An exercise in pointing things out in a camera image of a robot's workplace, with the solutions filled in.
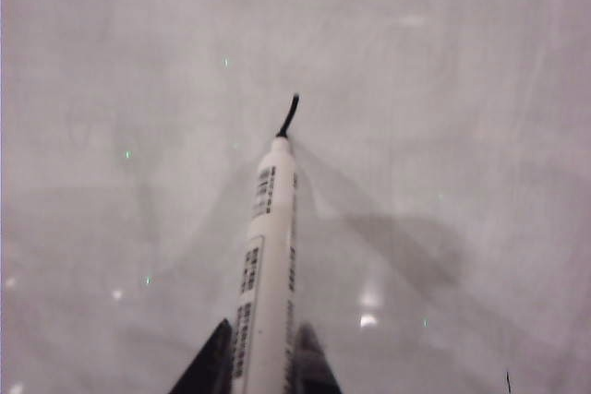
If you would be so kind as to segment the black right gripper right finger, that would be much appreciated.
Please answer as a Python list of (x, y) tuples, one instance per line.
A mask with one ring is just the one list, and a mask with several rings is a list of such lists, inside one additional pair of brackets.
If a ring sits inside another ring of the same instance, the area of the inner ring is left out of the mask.
[(316, 331), (308, 322), (299, 326), (295, 338), (295, 393), (342, 393)]

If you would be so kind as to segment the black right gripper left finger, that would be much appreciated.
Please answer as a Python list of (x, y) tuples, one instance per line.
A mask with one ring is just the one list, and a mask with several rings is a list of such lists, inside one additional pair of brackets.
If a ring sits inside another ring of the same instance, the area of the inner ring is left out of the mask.
[(232, 338), (232, 325), (224, 318), (172, 386), (170, 393), (230, 393)]

